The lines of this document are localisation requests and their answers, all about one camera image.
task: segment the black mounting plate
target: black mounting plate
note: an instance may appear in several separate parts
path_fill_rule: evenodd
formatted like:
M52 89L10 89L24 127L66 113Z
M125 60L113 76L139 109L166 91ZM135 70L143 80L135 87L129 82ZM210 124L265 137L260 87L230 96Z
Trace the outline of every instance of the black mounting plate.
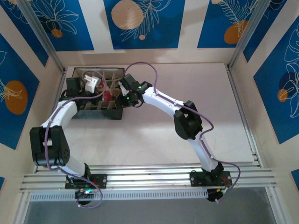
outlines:
M225 186L227 184L231 185L230 172L223 171L221 176L217 176L213 182L208 181L205 178L204 172L197 172L195 170L190 173L190 183L191 187L219 187Z
M90 174L90 179L93 180L94 183L97 183L99 188L106 189L107 185L107 174ZM80 188L90 188L95 189L95 187L84 181L76 181L70 182L68 180L65 181L65 189L80 189Z

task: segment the black arm joint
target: black arm joint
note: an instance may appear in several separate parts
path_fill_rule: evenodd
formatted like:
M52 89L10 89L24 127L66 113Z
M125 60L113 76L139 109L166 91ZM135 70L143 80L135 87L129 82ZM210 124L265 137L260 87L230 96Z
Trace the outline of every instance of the black arm joint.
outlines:
M46 128L34 127L29 133L33 162L37 166L43 167L47 167L44 147L45 132ZM48 140L52 140L52 145L48 145L50 165L65 166L70 159L70 148L62 127L51 127L48 133Z
M69 100L76 97L92 97L95 94L92 94L90 91L85 91L84 88L81 88L80 85L80 78L67 78L66 79L66 90L62 93L59 101ZM81 110L85 107L88 102L92 102L93 104L97 105L100 99L77 99L74 102L76 103L77 110Z
M141 103L144 103L142 95L148 88L153 86L148 82L142 82L140 84L132 77L131 74L127 74L120 80L120 82L123 87L125 87L125 89L129 91L126 96L121 97L123 107L135 106L139 104L139 101L141 101Z
M197 111L195 104L190 100L184 103L184 106ZM194 140L195 136L202 131L202 120L200 116L185 108L176 111L173 118L176 133L182 139Z

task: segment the wire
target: wire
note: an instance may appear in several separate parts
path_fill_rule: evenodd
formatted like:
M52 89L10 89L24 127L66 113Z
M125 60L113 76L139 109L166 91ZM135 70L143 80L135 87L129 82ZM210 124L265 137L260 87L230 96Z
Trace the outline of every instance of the wire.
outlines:
M69 102L71 102L71 101L75 101L75 100L78 100L78 99L96 99L96 98L99 98L100 96L102 96L103 93L105 92L106 87L107 87L107 83L106 83L106 80L105 80L105 78L103 77L103 75L102 75L101 73L97 72L97 71L94 71L94 70L88 70L88 71L85 71L85 72L82 74L82 77L84 77L84 75L85 75L86 73L88 73L88 72L95 72L95 73L99 74L99 75L102 77L102 79L103 79L103 81L104 81L104 84L105 84L105 86L104 86L104 91L101 92L99 95L96 95L96 96L93 96L93 97L75 97L75 98L69 99L69 100L67 100L66 102L64 102L64 103L62 104L62 106L60 106L59 108L57 108L57 110L54 112L53 116L50 118L50 121L48 122L48 125L47 125L47 127L46 127L45 138L44 138L44 148L45 148L45 157L46 157L47 167L48 167L49 170L60 170L62 173L66 174L66 175L68 175L68 176L72 176L72 177L74 177L74 178L76 178L76 179L80 179L80 180L82 180L82 181L85 181L85 182L87 182L87 183L93 185L93 186L99 191L99 193L101 194L101 199L100 199L100 201L99 201L96 205L94 205L94 206L90 206L90 207L83 206L83 205L79 204L79 198L76 200L76 202L77 202L77 204L78 204L78 207L80 207L80 208L84 208L84 209L93 209L93 208L96 208L96 207L100 206L100 204L102 203L102 200L103 200L103 193L102 193L101 189L99 188L99 186L96 185L94 182L92 182L92 181L90 181L90 180L88 180L88 179L85 179L85 178L83 178L83 177L81 177L81 176L76 176L76 175L70 174L70 173L64 171L63 169L61 169L60 167L52 168L51 165L50 165L50 161L49 161L49 151L48 151L48 135L49 135L49 129L50 129L51 123L53 122L53 119L57 116L57 114L59 113L59 111L60 111L65 105L67 105L67 104L68 104Z
M133 107L135 107L135 108L139 108L139 107L141 107L143 105L143 102L141 102L138 106L133 106Z
M157 85L157 81L158 81L158 71L157 71L157 69L156 69L152 64L150 64L150 63L148 63L148 62L135 62L135 63L132 63L132 64L130 64L130 65L124 70L123 76L125 76L125 75L126 75L126 72L128 71L128 69L129 69L131 66L135 65L135 64L147 64L147 65L149 65L150 67L153 68L153 70L155 71L155 75L156 75L155 82L154 82L154 86L153 86L153 87L154 87L154 92L155 92L156 95L158 95L160 98L162 98L162 99L164 99L164 100L166 100L166 101L168 101L168 102L170 102L170 103L172 103L172 104L174 104L174 105L178 105L178 106L180 106L180 107L182 107L182 108L184 108L184 109L187 109L187 110L189 110L189 111L191 111L191 112L193 112L193 113L199 115L200 117L202 117L204 120L206 120L206 121L209 123L209 125L211 126L211 128L208 129L208 130L206 130L206 131L204 131L204 132L202 132L202 133L200 134L200 136L199 136L199 140L200 140L200 142L201 142L201 144L202 144L202 146L203 146L205 152L208 154L208 156L209 156L212 160L214 160L214 161L216 161L216 162L220 162L220 163L224 163L224 164L228 164L228 165L234 166L234 167L236 167L236 168L238 169L238 176L237 176L235 182L232 184L232 186L228 189L228 191L231 191L231 190L234 188L234 186L237 184L238 180L240 179L240 176L241 176L241 169L240 169L240 167L239 167L238 165L236 165L236 164L234 164L234 163L231 163L231 162L225 162L225 161L221 161L221 160L215 159L215 158L211 155L211 153L209 152L209 150L207 149L206 144L205 144L205 142L204 142L204 140L203 140L203 139L204 139L204 138L203 138L203 135L206 134L206 133L208 133L208 132L210 132L210 131L212 131L212 130L214 129L214 125L213 125L213 123L212 123L212 122L211 122L205 115L199 113L198 111L195 111L195 110L193 110L193 109L191 109L191 108L189 108L189 107L186 107L186 106L184 106L184 105L180 105L180 104L178 104L178 103L176 103L176 102L174 102L174 101L172 101L172 100L170 100L170 99L168 99L168 98L166 98L166 97L160 95L159 92L158 92L157 89L156 89L156 85Z

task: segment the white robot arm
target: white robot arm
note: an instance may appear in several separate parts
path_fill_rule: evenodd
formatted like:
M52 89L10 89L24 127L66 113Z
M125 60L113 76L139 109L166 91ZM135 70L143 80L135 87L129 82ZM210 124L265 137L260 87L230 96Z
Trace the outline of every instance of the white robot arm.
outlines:
M72 86L80 86L78 83L74 84L74 82L80 82L79 78L77 79L78 80L70 80L72 81ZM192 186L222 186L221 178L229 176L230 174L228 171L223 171L222 164L213 159L213 152L207 146L205 140L200 139L202 136L202 121L200 116L197 113L194 113L197 112L197 109L193 102L187 101L185 103L173 99L160 91L155 90L155 88L147 82L139 84L139 82L135 81L130 74L126 75L119 84L122 91L122 96L120 96L122 107L135 107L140 102L141 104L147 103L159 108L174 118L176 133L190 143L201 163L203 171L201 172L201 175L197 175L200 172L190 173L190 179L192 179L192 175L194 178L198 177L196 183L195 181L191 182ZM93 177L87 164L76 160L70 155L70 149L64 136L64 129L71 118L88 102L89 98L95 99L95 96L93 96L94 93L86 90L76 91L73 89L70 90L70 93L71 96L68 96L67 94L66 97L61 98L62 101L58 103L56 110L45 123L40 127L31 129L30 141L34 163L38 166L47 167L44 140L45 130L49 125L49 122L51 122L47 137L50 166L51 168L59 167L59 169L71 174L72 177L70 177L70 175L67 176L67 180L72 184L70 188L76 189L76 186L82 186L82 184L84 184L84 182L82 183L82 178L76 180L76 177L92 180L94 178L99 178L100 175L96 174L96 176ZM67 100L73 97L79 97L81 99L66 103Z

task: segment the white tabletop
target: white tabletop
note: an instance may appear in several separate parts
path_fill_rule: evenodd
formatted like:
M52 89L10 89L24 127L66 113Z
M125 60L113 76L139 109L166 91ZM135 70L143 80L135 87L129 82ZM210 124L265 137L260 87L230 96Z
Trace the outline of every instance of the white tabletop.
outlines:
M206 140L217 159L253 161L224 64L155 67L159 73L158 90L178 100L193 101L197 110L214 123L215 129L206 134ZM72 69L68 68L68 77ZM147 65L135 65L128 72L140 83L154 83L155 73ZM203 127L208 129L208 123L204 122ZM65 135L71 154L89 165L199 162L188 142L177 136L173 118L152 105L125 108L122 120L73 119Z

